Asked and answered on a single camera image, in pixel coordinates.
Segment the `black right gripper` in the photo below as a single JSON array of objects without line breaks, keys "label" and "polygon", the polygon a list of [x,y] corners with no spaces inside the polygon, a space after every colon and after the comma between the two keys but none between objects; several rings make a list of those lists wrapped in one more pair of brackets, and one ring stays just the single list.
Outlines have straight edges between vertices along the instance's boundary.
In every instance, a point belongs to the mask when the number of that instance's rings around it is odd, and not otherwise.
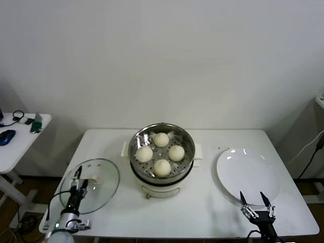
[{"label": "black right gripper", "polygon": [[275,206],[271,204],[268,197],[262,191],[260,191],[260,194],[267,208],[267,212],[255,212],[248,206],[243,193],[240,191],[241,211],[246,218],[252,219],[252,224],[259,228],[261,239],[279,239],[273,227],[275,221]]}]

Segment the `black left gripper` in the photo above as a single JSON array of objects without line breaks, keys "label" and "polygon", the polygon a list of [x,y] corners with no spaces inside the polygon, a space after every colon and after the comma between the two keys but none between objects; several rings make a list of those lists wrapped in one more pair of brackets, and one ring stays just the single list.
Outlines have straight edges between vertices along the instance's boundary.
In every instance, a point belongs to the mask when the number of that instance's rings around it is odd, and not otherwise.
[{"label": "black left gripper", "polygon": [[70,190],[70,197],[67,202],[66,212],[79,214],[79,207],[83,196],[87,194],[88,179],[85,179],[79,189],[79,181],[82,173],[82,166],[79,166],[74,176],[72,177],[72,190]]}]

